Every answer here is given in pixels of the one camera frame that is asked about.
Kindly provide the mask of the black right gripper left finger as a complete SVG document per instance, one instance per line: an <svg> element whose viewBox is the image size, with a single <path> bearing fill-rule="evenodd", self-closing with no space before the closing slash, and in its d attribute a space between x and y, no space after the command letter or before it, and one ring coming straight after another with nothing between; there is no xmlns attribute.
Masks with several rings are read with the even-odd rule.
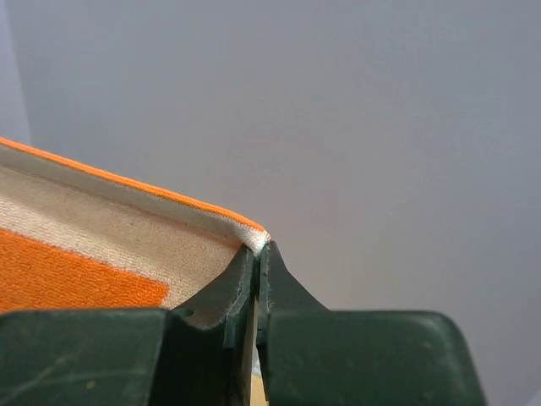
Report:
<svg viewBox="0 0 541 406"><path fill-rule="evenodd" d="M253 252L178 307L1 318L4 405L247 405Z"/></svg>

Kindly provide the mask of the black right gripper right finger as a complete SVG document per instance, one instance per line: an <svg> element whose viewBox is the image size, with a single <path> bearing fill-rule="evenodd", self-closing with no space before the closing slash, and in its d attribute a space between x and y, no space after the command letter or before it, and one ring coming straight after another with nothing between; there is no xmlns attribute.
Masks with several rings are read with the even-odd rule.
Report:
<svg viewBox="0 0 541 406"><path fill-rule="evenodd" d="M256 348L272 405L483 405L467 341L425 310L329 310L260 254Z"/></svg>

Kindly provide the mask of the orange and white towel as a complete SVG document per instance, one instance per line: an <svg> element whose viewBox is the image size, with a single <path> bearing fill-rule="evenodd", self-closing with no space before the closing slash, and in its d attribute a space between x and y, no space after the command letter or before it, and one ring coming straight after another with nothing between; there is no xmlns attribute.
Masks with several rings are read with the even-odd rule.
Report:
<svg viewBox="0 0 541 406"><path fill-rule="evenodd" d="M1 310L150 308L215 325L235 255L270 241L228 209L1 142Z"/></svg>

